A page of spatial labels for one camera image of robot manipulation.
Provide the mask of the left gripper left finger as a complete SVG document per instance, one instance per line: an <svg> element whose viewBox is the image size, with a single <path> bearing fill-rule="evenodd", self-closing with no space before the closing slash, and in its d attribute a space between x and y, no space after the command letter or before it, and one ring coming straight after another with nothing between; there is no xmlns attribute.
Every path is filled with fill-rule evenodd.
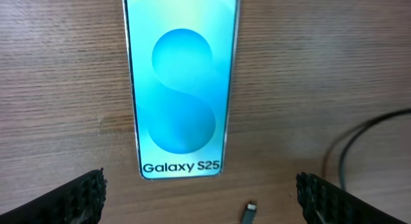
<svg viewBox="0 0 411 224"><path fill-rule="evenodd" d="M106 200L107 179L94 169L1 215L1 224L97 224Z"/></svg>

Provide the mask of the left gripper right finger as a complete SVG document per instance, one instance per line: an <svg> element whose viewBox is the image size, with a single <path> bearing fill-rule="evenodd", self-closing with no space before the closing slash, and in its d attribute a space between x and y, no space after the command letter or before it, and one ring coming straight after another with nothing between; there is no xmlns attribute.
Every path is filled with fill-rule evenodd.
<svg viewBox="0 0 411 224"><path fill-rule="evenodd" d="M296 181L307 224L405 224L317 175L302 172Z"/></svg>

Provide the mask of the Galaxy S25 smartphone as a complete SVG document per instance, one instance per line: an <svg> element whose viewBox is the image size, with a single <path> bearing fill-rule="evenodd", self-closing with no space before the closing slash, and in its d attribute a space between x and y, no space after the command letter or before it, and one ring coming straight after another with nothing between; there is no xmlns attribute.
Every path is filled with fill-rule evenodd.
<svg viewBox="0 0 411 224"><path fill-rule="evenodd" d="M123 0L144 179L223 171L240 2Z"/></svg>

